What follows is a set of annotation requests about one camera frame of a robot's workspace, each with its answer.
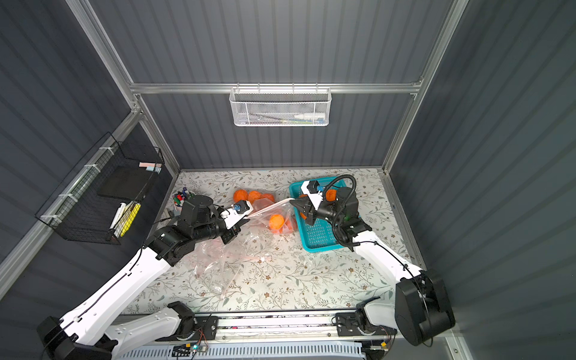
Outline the clear pink-dotted zip-top bag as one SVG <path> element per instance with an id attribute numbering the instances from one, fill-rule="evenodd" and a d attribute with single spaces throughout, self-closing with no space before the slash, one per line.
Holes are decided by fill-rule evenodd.
<path id="1" fill-rule="evenodd" d="M 230 243 L 224 244 L 220 238 L 209 240 L 197 247 L 199 252 L 190 258 L 194 278 L 221 298 L 246 265 L 272 261 L 273 242 L 297 230 L 288 199 L 277 202 L 260 199 L 253 203 L 253 209 L 248 216 L 249 222 Z M 283 215 L 286 220 L 280 232 L 268 228 L 269 219 L 275 214 Z"/>

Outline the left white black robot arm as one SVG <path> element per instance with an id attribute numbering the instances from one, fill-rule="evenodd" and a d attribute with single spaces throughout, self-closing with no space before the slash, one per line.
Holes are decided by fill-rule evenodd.
<path id="1" fill-rule="evenodd" d="M 232 241 L 253 210 L 246 200 L 229 208 L 215 205 L 212 198 L 203 195 L 186 200 L 180 216 L 145 240 L 136 255 L 105 285 L 65 315 L 49 316 L 37 327 L 43 345 L 40 356 L 116 359 L 157 339 L 187 341 L 198 335 L 202 325 L 180 301 L 123 325 L 113 322 L 148 285 L 194 251 L 198 243 Z"/>

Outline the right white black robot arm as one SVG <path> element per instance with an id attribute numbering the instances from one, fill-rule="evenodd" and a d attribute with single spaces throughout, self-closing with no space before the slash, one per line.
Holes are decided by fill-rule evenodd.
<path id="1" fill-rule="evenodd" d="M 394 329 L 412 345 L 432 341 L 453 328 L 455 315 L 443 279 L 432 270 L 424 270 L 392 250 L 359 214 L 356 191 L 337 189 L 329 199 L 331 186 L 305 181 L 301 195 L 291 204 L 306 224 L 317 221 L 329 224 L 336 242 L 368 261 L 385 280 L 394 286 L 394 302 L 380 297 L 362 301 L 355 310 L 360 332 Z"/>

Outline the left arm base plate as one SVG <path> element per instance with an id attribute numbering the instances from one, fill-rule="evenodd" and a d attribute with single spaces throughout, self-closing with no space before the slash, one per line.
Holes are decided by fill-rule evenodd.
<path id="1" fill-rule="evenodd" d="M 168 341 L 211 341 L 216 337 L 219 318 L 213 314 L 209 316 L 195 316 L 181 321 L 174 334 L 160 337 L 157 342 Z"/>

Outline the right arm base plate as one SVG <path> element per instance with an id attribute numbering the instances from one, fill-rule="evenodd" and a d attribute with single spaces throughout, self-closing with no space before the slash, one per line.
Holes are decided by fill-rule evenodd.
<path id="1" fill-rule="evenodd" d="M 339 337 L 376 335 L 394 337 L 398 333 L 396 328 L 371 324 L 366 316 L 358 312 L 336 313 L 331 319 L 331 324 L 336 327 Z"/>

